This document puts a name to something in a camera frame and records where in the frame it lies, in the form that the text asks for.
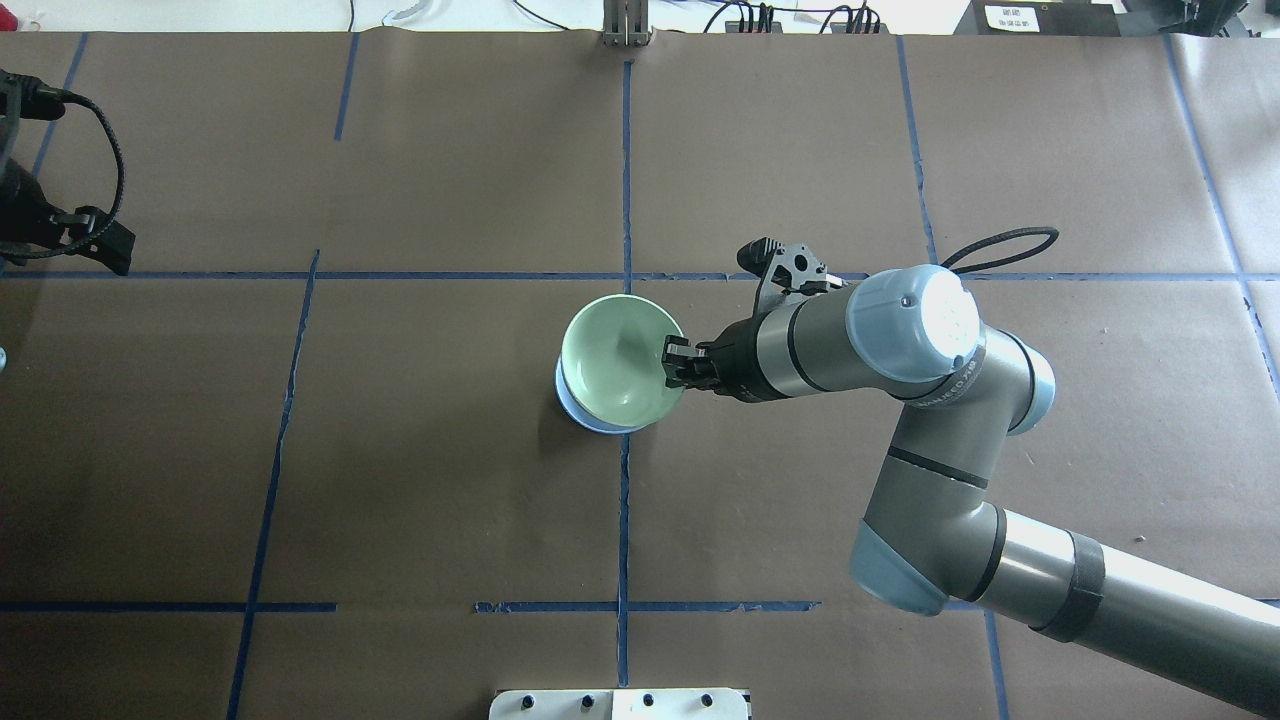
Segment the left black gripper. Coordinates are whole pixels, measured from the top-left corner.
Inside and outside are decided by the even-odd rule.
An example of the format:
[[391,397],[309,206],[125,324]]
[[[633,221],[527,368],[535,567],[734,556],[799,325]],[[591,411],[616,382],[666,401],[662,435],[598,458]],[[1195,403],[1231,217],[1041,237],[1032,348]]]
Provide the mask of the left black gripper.
[[[15,159],[8,159],[1,181],[1,243],[8,263],[27,263],[22,252],[32,247],[46,249],[55,256],[67,254],[64,234],[81,236],[81,215],[65,211],[44,195],[42,186]],[[101,264],[113,274],[127,277],[134,251],[136,234],[122,223],[111,223],[93,242],[84,247],[84,256]]]

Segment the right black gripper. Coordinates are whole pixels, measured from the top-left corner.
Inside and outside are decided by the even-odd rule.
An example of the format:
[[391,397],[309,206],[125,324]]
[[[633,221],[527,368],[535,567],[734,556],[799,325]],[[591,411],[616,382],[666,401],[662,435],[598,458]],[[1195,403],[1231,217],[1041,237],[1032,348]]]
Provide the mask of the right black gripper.
[[714,340],[694,346],[687,338],[666,338],[662,350],[666,386],[710,391],[745,404],[764,402],[765,380],[756,356],[758,328],[756,322],[735,322]]

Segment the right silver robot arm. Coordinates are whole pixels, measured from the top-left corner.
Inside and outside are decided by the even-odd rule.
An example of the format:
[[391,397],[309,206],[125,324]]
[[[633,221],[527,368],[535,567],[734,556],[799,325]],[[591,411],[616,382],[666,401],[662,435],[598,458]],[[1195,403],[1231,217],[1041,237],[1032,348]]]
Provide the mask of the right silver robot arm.
[[901,405],[849,571],[932,618],[963,600],[1263,717],[1277,716],[1277,610],[987,498],[1005,441],[1050,411],[1047,359],[922,264],[758,301],[714,340],[659,341],[669,387],[769,402],[878,389]]

